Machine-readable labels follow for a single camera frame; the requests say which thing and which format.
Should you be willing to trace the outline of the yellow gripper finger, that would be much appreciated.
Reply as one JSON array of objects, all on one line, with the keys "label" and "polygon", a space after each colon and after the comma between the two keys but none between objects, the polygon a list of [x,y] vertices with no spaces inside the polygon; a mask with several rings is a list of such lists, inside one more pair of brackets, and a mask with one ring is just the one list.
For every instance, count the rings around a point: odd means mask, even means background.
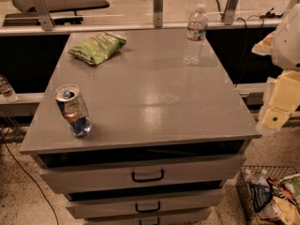
[{"label": "yellow gripper finger", "polygon": [[273,43],[273,37],[274,37],[274,32],[271,32],[268,34],[263,40],[260,42],[256,43],[253,48],[252,52],[261,56],[264,55],[270,55],[272,51],[272,43]]},{"label": "yellow gripper finger", "polygon": [[300,72],[284,70],[276,79],[269,77],[262,101],[256,130],[261,135],[272,135],[300,106]]}]

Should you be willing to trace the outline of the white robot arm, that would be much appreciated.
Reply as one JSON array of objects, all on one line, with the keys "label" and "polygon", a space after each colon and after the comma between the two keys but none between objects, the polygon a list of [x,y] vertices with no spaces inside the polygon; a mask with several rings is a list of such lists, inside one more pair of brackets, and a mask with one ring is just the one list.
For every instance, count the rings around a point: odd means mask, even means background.
[{"label": "white robot arm", "polygon": [[296,4],[276,30],[255,44],[252,52],[270,55],[282,72],[268,78],[256,130],[272,135],[286,124],[300,106],[300,4]]}]

